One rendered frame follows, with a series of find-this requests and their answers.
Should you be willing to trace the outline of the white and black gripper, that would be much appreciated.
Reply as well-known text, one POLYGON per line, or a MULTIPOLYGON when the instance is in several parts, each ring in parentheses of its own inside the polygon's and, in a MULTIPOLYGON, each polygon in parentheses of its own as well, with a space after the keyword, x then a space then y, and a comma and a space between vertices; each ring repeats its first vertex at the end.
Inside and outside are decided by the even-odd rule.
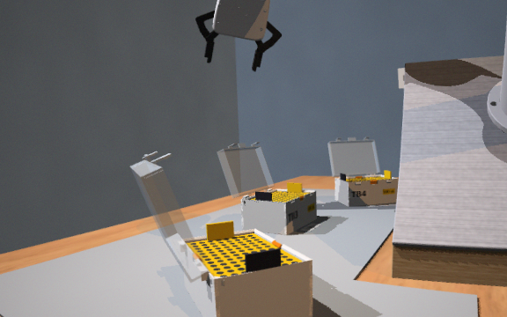
POLYGON ((217 0, 214 11, 198 16, 195 21, 207 41, 205 56, 211 62, 214 39, 218 34, 256 41, 252 70, 261 66, 262 54, 282 37, 282 34, 268 22, 270 0, 217 0), (204 21, 213 18, 213 31, 209 33, 204 21), (273 36, 262 43, 266 28, 273 36))

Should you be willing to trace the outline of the grey bench mat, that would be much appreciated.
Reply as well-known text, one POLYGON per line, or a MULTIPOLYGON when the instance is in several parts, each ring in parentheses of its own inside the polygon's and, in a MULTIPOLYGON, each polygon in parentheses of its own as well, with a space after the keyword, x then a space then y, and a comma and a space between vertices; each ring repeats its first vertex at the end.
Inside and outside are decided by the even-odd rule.
MULTIPOLYGON (((474 294, 356 280, 393 231, 396 203, 348 207, 335 189, 302 190, 316 191, 317 219, 264 234, 312 259, 312 317, 478 317, 474 294)), ((186 221, 193 237, 225 221, 244 231, 241 203, 186 221)), ((203 317, 159 229, 0 274, 0 316, 203 317)))

